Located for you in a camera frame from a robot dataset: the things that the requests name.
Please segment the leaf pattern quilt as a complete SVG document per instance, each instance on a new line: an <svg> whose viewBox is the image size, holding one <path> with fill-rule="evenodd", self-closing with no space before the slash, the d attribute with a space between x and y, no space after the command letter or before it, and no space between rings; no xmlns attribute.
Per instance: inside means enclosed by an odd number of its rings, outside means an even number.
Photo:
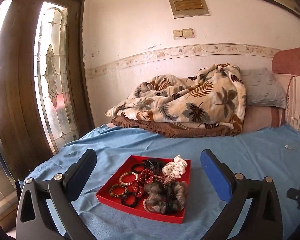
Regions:
<svg viewBox="0 0 300 240"><path fill-rule="evenodd" d="M241 131L246 98L240 68L229 63L214 64L193 77L167 74L144 81L105 115L189 128L226 126Z"/></svg>

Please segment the light blue bed sheet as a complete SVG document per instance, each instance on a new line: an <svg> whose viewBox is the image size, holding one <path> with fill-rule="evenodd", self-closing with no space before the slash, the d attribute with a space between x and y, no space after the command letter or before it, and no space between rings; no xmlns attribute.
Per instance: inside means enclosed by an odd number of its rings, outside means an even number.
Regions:
<svg viewBox="0 0 300 240"><path fill-rule="evenodd" d="M49 180L65 172L87 149L95 150L97 165L73 206L98 239L200 239L221 213L221 201L200 164L200 154L210 149L232 172L249 179L273 179L280 201L283 238L300 223L300 210L287 190L300 186L300 133L287 125L265 128L235 137L167 139L138 128L93 129L37 166L30 177ZM131 155L171 159L180 155L191 161L190 188L181 224L141 218L106 206L97 191Z"/></svg>

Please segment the white dotted scrunchie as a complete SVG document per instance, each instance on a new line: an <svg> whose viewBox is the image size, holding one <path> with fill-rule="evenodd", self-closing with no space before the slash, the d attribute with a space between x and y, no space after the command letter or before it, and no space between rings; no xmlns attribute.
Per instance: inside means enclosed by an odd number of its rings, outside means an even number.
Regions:
<svg viewBox="0 0 300 240"><path fill-rule="evenodd" d="M180 155L177 155L173 161L167 163L161 171L165 176L178 179L186 172L187 166L187 162Z"/></svg>

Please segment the brown ruffled blanket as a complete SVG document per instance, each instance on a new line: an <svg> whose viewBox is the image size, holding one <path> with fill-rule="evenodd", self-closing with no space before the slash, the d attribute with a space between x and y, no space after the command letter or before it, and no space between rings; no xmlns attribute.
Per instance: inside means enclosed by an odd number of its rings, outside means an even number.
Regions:
<svg viewBox="0 0 300 240"><path fill-rule="evenodd" d="M111 120L115 126L123 128L140 128L149 132L158 133L166 138L202 138L218 136L236 136L243 127L243 122L234 115L226 125L210 125L198 123L164 123L133 120L124 116L117 116Z"/></svg>

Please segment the grey pillow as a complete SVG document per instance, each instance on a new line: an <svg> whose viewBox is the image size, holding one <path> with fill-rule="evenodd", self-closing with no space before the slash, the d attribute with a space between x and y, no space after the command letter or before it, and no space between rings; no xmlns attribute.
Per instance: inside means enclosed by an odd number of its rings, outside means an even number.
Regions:
<svg viewBox="0 0 300 240"><path fill-rule="evenodd" d="M274 75L266 68L241 70L246 87L248 106L266 106L285 109L286 93Z"/></svg>

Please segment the wall electrical panel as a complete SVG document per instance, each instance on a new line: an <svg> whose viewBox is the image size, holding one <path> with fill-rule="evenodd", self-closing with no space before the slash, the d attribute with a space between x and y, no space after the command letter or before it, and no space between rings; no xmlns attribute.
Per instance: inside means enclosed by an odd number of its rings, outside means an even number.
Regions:
<svg viewBox="0 0 300 240"><path fill-rule="evenodd" d="M205 0L169 0L173 18L210 16Z"/></svg>

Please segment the pink checkered scrunchie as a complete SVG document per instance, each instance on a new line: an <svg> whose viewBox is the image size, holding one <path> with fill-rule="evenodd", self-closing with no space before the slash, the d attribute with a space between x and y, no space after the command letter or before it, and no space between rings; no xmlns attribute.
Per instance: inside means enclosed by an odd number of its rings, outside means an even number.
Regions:
<svg viewBox="0 0 300 240"><path fill-rule="evenodd" d="M155 175L154 179L155 179L155 181L159 181L159 182L161 182L161 183L163 183L165 185L174 181L173 177L166 176L166 175L163 175L163 176L157 176L157 175Z"/></svg>

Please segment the grey brown organza scrunchie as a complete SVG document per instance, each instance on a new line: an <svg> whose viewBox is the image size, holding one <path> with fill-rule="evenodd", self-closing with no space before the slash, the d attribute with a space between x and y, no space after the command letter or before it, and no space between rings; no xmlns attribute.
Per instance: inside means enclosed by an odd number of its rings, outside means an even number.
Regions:
<svg viewBox="0 0 300 240"><path fill-rule="evenodd" d="M162 215L181 211L186 206L188 185L184 181L163 184L155 181L144 187L148 197L143 201L143 208L150 213Z"/></svg>

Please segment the beige wall switches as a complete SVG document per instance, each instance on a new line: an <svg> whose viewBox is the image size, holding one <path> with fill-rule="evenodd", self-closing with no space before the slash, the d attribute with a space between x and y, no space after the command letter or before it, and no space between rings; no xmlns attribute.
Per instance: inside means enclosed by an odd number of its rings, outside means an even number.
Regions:
<svg viewBox="0 0 300 240"><path fill-rule="evenodd" d="M174 30L173 31L173 38L194 38L194 31L192 28L189 29L180 29L180 30Z"/></svg>

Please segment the wooden glass door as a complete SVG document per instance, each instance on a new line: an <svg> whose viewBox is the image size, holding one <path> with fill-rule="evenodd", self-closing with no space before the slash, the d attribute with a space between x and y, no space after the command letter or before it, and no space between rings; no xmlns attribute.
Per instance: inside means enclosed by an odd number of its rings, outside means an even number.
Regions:
<svg viewBox="0 0 300 240"><path fill-rule="evenodd" d="M0 0L0 161L12 186L0 226L38 165L93 126L83 67L84 0Z"/></svg>

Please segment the red patterned scrunchie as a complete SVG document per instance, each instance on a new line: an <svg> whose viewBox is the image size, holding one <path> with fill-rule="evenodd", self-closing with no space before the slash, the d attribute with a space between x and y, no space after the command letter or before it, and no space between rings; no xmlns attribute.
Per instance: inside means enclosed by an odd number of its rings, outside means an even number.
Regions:
<svg viewBox="0 0 300 240"><path fill-rule="evenodd" d="M137 180L131 182L129 189L140 198L144 193L144 187L153 183L154 173L149 169L144 169L138 174Z"/></svg>

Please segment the pink bed headboard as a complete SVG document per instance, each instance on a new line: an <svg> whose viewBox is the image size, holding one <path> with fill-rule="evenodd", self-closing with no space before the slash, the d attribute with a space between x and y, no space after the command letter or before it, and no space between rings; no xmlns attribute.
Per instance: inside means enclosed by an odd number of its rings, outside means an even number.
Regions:
<svg viewBox="0 0 300 240"><path fill-rule="evenodd" d="M271 68L241 71L247 89L243 132L287 123L300 132L300 47L277 52Z"/></svg>

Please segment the pink striped cushion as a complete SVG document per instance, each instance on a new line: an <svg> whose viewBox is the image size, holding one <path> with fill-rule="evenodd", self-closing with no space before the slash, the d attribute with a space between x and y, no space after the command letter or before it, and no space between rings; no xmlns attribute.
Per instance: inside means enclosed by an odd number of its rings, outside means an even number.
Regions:
<svg viewBox="0 0 300 240"><path fill-rule="evenodd" d="M292 77L288 87L285 121L300 133L300 76Z"/></svg>

